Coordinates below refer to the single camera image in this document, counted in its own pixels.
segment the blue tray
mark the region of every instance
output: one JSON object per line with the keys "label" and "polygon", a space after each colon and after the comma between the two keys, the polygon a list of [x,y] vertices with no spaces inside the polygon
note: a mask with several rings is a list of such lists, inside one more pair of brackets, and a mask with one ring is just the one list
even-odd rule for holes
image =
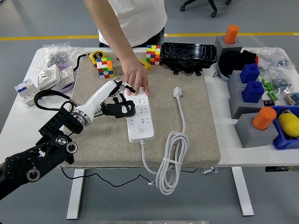
{"label": "blue tray", "polygon": [[[281,114],[282,109],[288,108],[296,116],[299,115],[299,105],[295,106],[271,106],[277,113],[277,117]],[[277,150],[299,148],[299,139],[290,140],[288,136],[283,133],[277,118],[273,120],[273,124],[278,131],[278,136],[273,140],[273,145]]]}

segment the rubik's cube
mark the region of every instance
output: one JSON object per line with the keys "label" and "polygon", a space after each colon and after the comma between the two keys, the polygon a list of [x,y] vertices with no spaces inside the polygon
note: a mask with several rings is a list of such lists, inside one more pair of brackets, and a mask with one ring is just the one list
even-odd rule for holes
{"label": "rubik's cube", "polygon": [[161,46],[147,45],[146,61],[153,65],[159,65],[160,64],[160,52],[161,52]]}
{"label": "rubik's cube", "polygon": [[114,77],[112,61],[110,57],[98,58],[97,68],[98,68],[100,79]]}

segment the white cable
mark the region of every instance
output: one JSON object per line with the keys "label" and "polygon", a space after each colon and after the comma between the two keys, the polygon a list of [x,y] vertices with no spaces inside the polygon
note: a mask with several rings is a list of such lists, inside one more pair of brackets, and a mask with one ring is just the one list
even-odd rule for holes
{"label": "white cable", "polygon": [[[178,184],[178,179],[180,175],[180,170],[182,166],[183,159],[188,151],[189,140],[185,135],[185,118],[183,114],[183,110],[180,103],[180,96],[182,96],[181,89],[176,87],[173,91],[173,97],[175,97],[178,101],[179,110],[181,113],[182,121],[183,121],[183,131],[182,132],[170,132],[165,144],[165,152],[164,158],[161,163],[161,166],[158,172],[152,171],[146,164],[145,156],[144,156],[144,140],[140,140],[141,150],[142,150],[142,161],[144,167],[152,174],[156,174],[156,186],[162,194],[170,195],[175,187]],[[171,159],[172,149],[176,147],[174,160]],[[174,167],[174,171],[171,175],[170,180],[166,179],[166,173]]]}

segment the yellow floor line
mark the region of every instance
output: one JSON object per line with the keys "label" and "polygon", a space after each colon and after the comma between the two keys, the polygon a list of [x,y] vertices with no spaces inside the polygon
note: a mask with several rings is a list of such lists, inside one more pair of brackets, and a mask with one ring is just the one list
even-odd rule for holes
{"label": "yellow floor line", "polygon": [[[185,33],[164,34],[164,37],[191,37],[191,36],[219,36],[225,33]],[[299,32],[262,32],[262,33],[238,33],[238,36],[292,36]],[[31,41],[31,40],[57,40],[57,39],[98,39],[98,35],[70,35],[70,36],[15,36],[0,37],[0,41]]]}

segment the person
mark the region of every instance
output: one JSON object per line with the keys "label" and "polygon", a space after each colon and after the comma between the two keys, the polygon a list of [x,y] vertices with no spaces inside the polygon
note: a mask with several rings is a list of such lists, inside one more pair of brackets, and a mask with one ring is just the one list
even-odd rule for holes
{"label": "person", "polygon": [[164,0],[84,0],[84,3],[99,30],[99,46],[109,46],[117,55],[125,82],[136,90],[134,95],[143,86],[149,96],[148,72],[132,47],[161,44],[167,21]]}

